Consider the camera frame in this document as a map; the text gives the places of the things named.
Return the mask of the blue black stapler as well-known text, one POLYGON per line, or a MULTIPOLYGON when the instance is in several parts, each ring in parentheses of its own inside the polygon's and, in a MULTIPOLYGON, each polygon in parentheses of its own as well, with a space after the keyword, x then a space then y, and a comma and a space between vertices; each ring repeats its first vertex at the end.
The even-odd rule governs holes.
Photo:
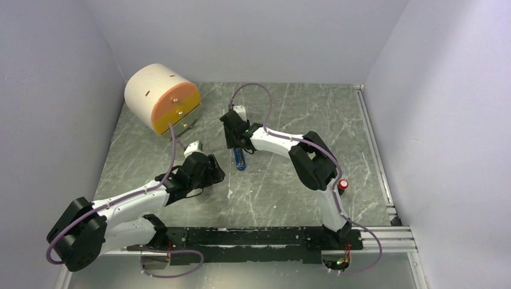
POLYGON ((238 171, 244 171, 246 169, 246 160, 244 156, 244 151, 241 148, 233 149, 234 158, 236 162, 236 169, 238 171))

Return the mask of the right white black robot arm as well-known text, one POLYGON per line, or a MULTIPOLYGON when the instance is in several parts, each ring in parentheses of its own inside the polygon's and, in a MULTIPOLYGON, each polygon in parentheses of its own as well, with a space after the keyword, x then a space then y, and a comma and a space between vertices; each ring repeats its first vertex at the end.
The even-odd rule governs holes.
POLYGON ((343 212, 341 196, 348 182, 341 178, 342 170, 337 159, 316 132, 285 134, 260 123, 250 123, 235 110, 225 113, 220 121, 227 148, 239 148, 251 154, 266 151, 290 159, 302 184, 319 192, 316 198, 326 244, 332 249, 340 249, 347 243, 352 224, 343 212))

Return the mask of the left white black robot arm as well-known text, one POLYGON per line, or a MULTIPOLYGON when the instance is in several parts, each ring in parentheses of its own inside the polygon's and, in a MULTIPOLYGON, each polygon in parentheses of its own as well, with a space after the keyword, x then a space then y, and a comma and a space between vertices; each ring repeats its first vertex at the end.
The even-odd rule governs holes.
POLYGON ((49 231, 47 260, 76 272, 100 255, 122 247, 170 249, 173 242, 168 238, 168 229, 152 211, 224 178, 225 172, 214 155, 193 152, 169 173, 127 193, 92 202, 79 197, 49 231))

